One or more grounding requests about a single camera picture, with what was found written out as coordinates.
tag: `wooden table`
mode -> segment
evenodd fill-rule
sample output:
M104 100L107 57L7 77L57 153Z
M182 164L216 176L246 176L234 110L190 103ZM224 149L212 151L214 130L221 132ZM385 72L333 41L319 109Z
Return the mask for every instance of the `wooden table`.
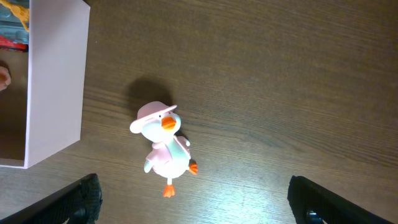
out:
M292 175L398 222L397 1L88 2L81 141L0 169L0 218L95 172L98 223L293 223ZM129 131L154 100L199 166L170 199Z

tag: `orange foot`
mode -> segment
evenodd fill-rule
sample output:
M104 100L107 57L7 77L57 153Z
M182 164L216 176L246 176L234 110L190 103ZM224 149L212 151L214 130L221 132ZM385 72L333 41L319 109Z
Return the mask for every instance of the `orange foot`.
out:
M189 172L191 172L193 175L198 175L198 164L190 164Z
M174 186L172 184L166 185L166 188L163 191L163 197L172 197L175 195Z

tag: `orange beak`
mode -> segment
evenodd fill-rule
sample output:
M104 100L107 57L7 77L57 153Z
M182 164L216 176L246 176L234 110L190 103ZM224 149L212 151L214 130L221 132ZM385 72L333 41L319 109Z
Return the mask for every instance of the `orange beak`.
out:
M171 131L177 122L170 116L162 119L162 128L166 131Z

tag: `duck figurine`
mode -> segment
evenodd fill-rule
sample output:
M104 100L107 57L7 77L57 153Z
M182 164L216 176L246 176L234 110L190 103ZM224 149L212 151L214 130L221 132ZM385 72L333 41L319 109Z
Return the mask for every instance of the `duck figurine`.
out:
M169 198L175 195L172 185L174 178L180 177L186 170L198 174L196 163L190 164L190 142L183 136L175 135L181 127L180 116L173 112L176 107L166 106L159 101L148 103L139 109L137 119L130 125L132 133L142 133L153 142L144 171L148 173L153 169L156 174L167 178L163 197Z

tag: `pink hat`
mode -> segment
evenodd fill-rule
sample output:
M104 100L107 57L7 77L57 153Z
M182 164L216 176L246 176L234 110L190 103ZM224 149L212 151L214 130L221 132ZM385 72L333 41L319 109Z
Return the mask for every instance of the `pink hat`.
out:
M130 131L134 134L141 132L142 127L144 127L145 121L156 118L161 114L173 111L177 105L166 106L164 103L155 101L144 105L138 110L137 119L133 121L130 125Z

